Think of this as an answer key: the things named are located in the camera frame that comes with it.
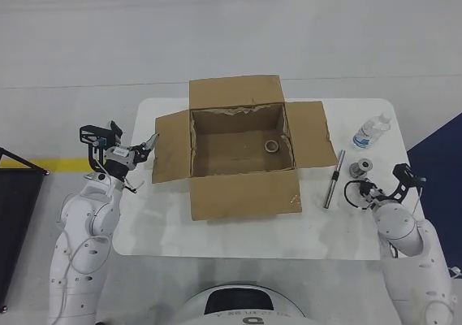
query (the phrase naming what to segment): bottle cap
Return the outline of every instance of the bottle cap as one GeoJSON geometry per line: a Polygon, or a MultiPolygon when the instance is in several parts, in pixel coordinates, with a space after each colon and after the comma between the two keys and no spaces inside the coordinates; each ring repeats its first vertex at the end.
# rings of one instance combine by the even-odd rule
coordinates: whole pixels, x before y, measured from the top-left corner
{"type": "Polygon", "coordinates": [[[383,112],[378,116],[378,119],[383,123],[390,123],[391,121],[391,114],[388,112],[383,112]]]}

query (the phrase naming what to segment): bottle label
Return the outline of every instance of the bottle label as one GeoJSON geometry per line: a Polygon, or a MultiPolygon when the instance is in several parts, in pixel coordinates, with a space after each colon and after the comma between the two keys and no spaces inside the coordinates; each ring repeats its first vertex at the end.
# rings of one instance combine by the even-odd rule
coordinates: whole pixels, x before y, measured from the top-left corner
{"type": "Polygon", "coordinates": [[[356,134],[353,137],[353,143],[355,143],[355,145],[358,146],[359,148],[365,149],[369,144],[369,139],[359,138],[358,135],[356,134]]]}

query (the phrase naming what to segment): metal rod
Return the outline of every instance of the metal rod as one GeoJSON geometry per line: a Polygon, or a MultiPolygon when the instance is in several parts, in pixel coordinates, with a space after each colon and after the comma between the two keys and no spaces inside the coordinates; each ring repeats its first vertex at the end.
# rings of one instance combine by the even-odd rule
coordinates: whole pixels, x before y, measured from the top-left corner
{"type": "Polygon", "coordinates": [[[337,166],[335,166],[335,171],[331,176],[330,187],[328,188],[328,192],[326,193],[326,200],[324,205],[325,209],[328,209],[330,207],[331,197],[334,195],[335,185],[337,184],[337,179],[339,178],[339,172],[341,170],[341,166],[343,165],[345,154],[346,150],[341,150],[339,152],[339,162],[337,162],[337,166]]]}

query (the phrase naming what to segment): box flap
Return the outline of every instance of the box flap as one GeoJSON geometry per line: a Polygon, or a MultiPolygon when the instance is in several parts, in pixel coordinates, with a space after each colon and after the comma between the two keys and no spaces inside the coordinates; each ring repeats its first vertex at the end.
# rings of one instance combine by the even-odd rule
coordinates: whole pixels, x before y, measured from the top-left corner
{"type": "Polygon", "coordinates": [[[189,130],[189,110],[155,120],[155,132],[160,133],[160,137],[155,147],[152,183],[180,180],[191,175],[189,130]]]}
{"type": "Polygon", "coordinates": [[[189,179],[193,220],[301,212],[296,170],[189,179]]]}
{"type": "Polygon", "coordinates": [[[296,168],[336,165],[322,102],[287,102],[285,109],[296,168]]]}
{"type": "Polygon", "coordinates": [[[189,81],[191,110],[284,101],[279,76],[233,76],[189,81]]]}

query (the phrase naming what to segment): clear plastic bottle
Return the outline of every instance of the clear plastic bottle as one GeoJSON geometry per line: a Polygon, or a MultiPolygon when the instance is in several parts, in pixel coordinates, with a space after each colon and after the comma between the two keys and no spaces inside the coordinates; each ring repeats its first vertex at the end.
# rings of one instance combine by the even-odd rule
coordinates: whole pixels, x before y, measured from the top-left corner
{"type": "Polygon", "coordinates": [[[373,143],[375,143],[385,131],[391,128],[390,121],[391,115],[388,112],[383,112],[379,116],[368,119],[355,136],[353,136],[353,147],[359,151],[371,148],[373,143]]]}

